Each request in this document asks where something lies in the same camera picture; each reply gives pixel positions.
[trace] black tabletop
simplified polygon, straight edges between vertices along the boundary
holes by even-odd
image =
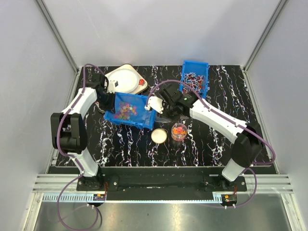
[[[118,67],[102,67],[105,73]],[[135,66],[148,82],[149,88],[142,92],[148,95],[151,87],[166,79],[181,79],[181,66]],[[97,72],[87,67],[87,78]],[[82,87],[83,75],[78,80],[77,90]],[[247,122],[257,120],[248,89],[239,66],[210,66],[206,100],[221,111]],[[88,150],[102,167],[150,167],[150,166],[223,166],[231,155],[231,143],[208,125],[194,119],[181,120],[188,127],[183,142],[172,140],[174,123],[155,122],[154,128],[168,131],[162,144],[151,140],[151,130],[125,125],[114,125],[103,119],[103,114],[92,105],[84,118],[88,134]],[[264,149],[257,161],[268,161]],[[74,163],[59,155],[57,166],[74,166]]]

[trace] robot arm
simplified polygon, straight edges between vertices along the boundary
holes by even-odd
[[[51,116],[52,145],[57,149],[57,130],[60,120],[63,115],[71,109],[62,126],[60,147],[65,153],[70,155],[70,158],[81,172],[82,169],[80,169],[80,166],[76,163],[76,160],[79,161],[84,168],[84,178],[94,178],[91,180],[92,182],[95,182],[95,180],[100,181],[101,176],[98,164],[93,160],[87,149],[88,137],[83,118],[91,105],[95,102],[99,103],[100,108],[105,111],[114,111],[116,86],[117,82],[108,81],[106,77],[101,74],[94,74],[92,82],[86,83],[84,91],[83,89],[78,90],[77,96],[67,108],[60,113],[53,113]],[[76,105],[74,105],[81,94],[81,98]]]
[[[208,109],[193,92],[190,91],[183,95],[172,85],[168,85],[160,90],[159,94],[163,99],[151,96],[148,101],[147,110],[153,108],[162,114],[162,117],[173,121],[177,121],[181,116],[197,119],[213,127],[233,143],[231,159],[222,171],[223,177],[228,181],[234,181],[245,168],[252,164],[262,151],[263,144],[257,138],[237,126],[242,125],[262,137],[261,127],[257,122],[246,123],[245,121],[233,118],[203,99]],[[212,109],[233,120],[236,125],[215,114]]]

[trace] purple cable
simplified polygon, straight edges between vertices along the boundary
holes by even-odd
[[[162,82],[160,82],[159,84],[155,85],[155,86],[151,89],[151,91],[150,91],[150,93],[149,93],[149,95],[148,95],[148,98],[147,98],[147,100],[146,100],[145,105],[146,105],[146,106],[148,105],[149,98],[150,98],[150,96],[153,94],[153,92],[154,92],[154,90],[155,90],[156,88],[158,88],[160,85],[162,85],[162,84],[164,84],[164,83],[169,83],[169,82],[180,83],[180,84],[183,84],[184,86],[186,86],[187,88],[189,88],[189,89],[198,97],[198,99],[201,101],[201,103],[203,104],[203,106],[204,106],[205,108],[209,109],[209,106],[207,106],[207,104],[203,101],[203,99],[201,98],[201,96],[200,96],[191,86],[189,86],[188,84],[186,84],[186,83],[184,83],[184,82],[182,82],[182,81],[175,80],[175,79],[168,79],[168,80],[162,81]],[[271,151],[271,153],[272,153],[272,155],[273,155],[272,159],[271,159],[270,161],[268,161],[268,162],[265,162],[265,163],[262,163],[262,162],[253,162],[253,164],[255,164],[255,165],[271,165],[271,164],[274,163],[274,161],[275,161],[275,159],[276,159],[276,153],[275,153],[274,149],[272,148],[272,146],[271,146],[266,140],[264,140],[264,139],[263,139],[262,137],[260,137],[258,134],[254,133],[252,130],[250,130],[250,129],[248,129],[248,128],[246,128],[246,127],[240,125],[240,124],[236,125],[236,123],[235,123],[233,120],[227,118],[226,116],[222,115],[222,114],[219,113],[218,111],[213,110],[213,109],[211,109],[211,111],[214,112],[215,114],[217,114],[218,116],[224,118],[224,119],[227,120],[228,122],[234,124],[235,126],[238,126],[238,127],[240,127],[241,129],[243,129],[243,130],[249,132],[250,134],[252,134],[252,135],[255,136],[256,138],[258,138],[260,141],[262,141],[266,146],[268,146],[268,148],[270,149],[270,151]]]
[[[244,202],[244,203],[242,203],[240,205],[236,205],[235,206],[236,208],[240,208],[240,207],[243,207],[244,205],[248,204],[252,200],[252,198],[254,198],[254,196],[256,195],[256,192],[257,192],[257,176],[256,176],[255,172],[251,168],[249,168],[249,167],[245,168],[243,173],[245,173],[247,170],[251,171],[251,173],[254,175],[254,178],[255,178],[255,189],[254,189],[251,197],[246,202]],[[210,207],[210,208],[223,208],[223,209],[225,209],[225,207],[221,207],[221,206],[217,207],[217,206],[211,206],[211,205],[207,205],[207,204],[200,204],[200,205],[203,205],[203,206],[206,206],[206,207]]]
[[[68,225],[66,225],[63,221],[63,219],[61,218],[61,215],[60,215],[60,208],[59,208],[59,204],[60,204],[60,198],[63,194],[63,192],[65,191],[65,189],[71,184],[73,183],[74,181],[76,181],[77,179],[81,178],[83,176],[83,174],[81,174],[80,176],[76,177],[75,179],[71,180],[67,185],[65,185],[65,187],[62,189],[62,191],[60,192],[59,196],[58,196],[58,200],[57,200],[57,214],[58,214],[58,218],[59,218],[59,221],[61,222],[61,224],[66,227],[67,229],[69,230],[73,230],[73,231],[88,231],[88,230],[91,230],[94,225],[96,224],[97,220],[98,220],[98,214],[99,214],[99,210],[97,207],[94,206],[95,210],[96,210],[96,218],[95,218],[95,221],[93,222],[93,224],[86,228],[86,229],[83,229],[83,230],[77,230],[77,229],[74,229],[72,227],[69,227]]]
[[[59,150],[59,153],[63,156],[68,156],[68,157],[71,157],[71,158],[74,158],[73,155],[69,155],[69,154],[66,154],[60,147],[60,133],[61,133],[61,129],[62,129],[62,125],[64,123],[64,120],[65,118],[67,117],[67,115],[72,111],[72,109],[76,106],[76,104],[78,103],[78,101],[80,100],[80,98],[82,97],[84,91],[85,91],[85,88],[86,88],[86,66],[93,66],[95,68],[97,68],[99,70],[100,73],[102,73],[104,75],[104,72],[98,67],[98,66],[95,66],[95,65],[92,65],[92,64],[85,64],[83,66],[83,87],[82,87],[82,92],[81,94],[78,95],[77,99],[75,100],[75,102],[72,104],[71,108],[67,110],[67,112],[63,115],[63,117],[61,118],[60,120],[60,124],[59,124],[59,127],[58,127],[58,131],[57,131],[57,148]],[[76,163],[79,165],[80,167],[80,170],[81,172],[84,171],[84,167],[82,166],[82,164],[79,162],[78,159],[75,159]],[[97,219],[98,219],[98,209],[96,208],[96,219],[95,219],[95,222],[87,229],[84,229],[84,230],[76,230],[76,229],[73,229],[69,226],[67,226],[63,219],[61,218],[61,215],[60,215],[60,208],[59,208],[59,200],[60,200],[60,197],[61,195],[63,194],[64,190],[74,181],[76,181],[77,179],[81,178],[83,176],[83,173],[78,176],[77,178],[73,179],[71,182],[69,182],[63,189],[62,191],[60,192],[59,194],[59,197],[58,197],[58,200],[57,200],[57,210],[58,210],[58,218],[59,218],[59,221],[69,230],[73,230],[73,231],[87,231],[87,230],[90,230],[93,228],[93,226],[96,224],[97,222]]]
[[[81,205],[77,208],[75,208],[73,211],[71,211],[68,215],[66,215],[65,217],[62,217],[62,220],[65,220],[66,218],[68,218],[69,216],[71,216],[73,213],[75,213],[76,211],[80,210],[81,208],[84,208],[84,207],[88,207],[88,205]],[[60,222],[59,220],[52,220],[51,219],[51,216],[50,216],[50,210],[47,209],[47,217],[48,217],[48,221],[51,223],[51,224],[57,224],[58,222]]]

